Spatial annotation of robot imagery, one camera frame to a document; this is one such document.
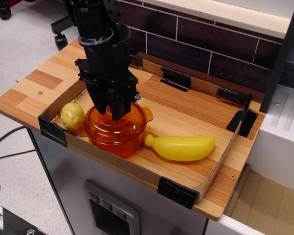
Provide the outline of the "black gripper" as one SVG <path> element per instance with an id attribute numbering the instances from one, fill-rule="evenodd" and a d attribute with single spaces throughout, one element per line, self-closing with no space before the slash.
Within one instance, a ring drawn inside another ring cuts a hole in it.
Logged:
<path id="1" fill-rule="evenodd" d="M 86 59 L 78 59 L 80 79 L 86 84 L 89 96 L 101 114 L 110 107 L 112 120 L 117 121 L 131 111 L 131 104 L 140 100 L 136 85 L 138 79 L 129 71 L 130 36 L 78 37 Z"/>

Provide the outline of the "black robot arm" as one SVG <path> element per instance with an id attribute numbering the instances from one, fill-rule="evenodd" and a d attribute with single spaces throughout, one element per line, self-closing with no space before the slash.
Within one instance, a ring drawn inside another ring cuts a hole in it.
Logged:
<path id="1" fill-rule="evenodd" d="M 114 121 L 131 111 L 140 99 L 138 79 L 129 71 L 131 63 L 128 26 L 119 22 L 117 0 L 66 0 L 65 7 L 78 29 L 78 42 L 86 59 L 77 59 L 79 77 L 87 87 L 96 110 L 109 108 Z"/>

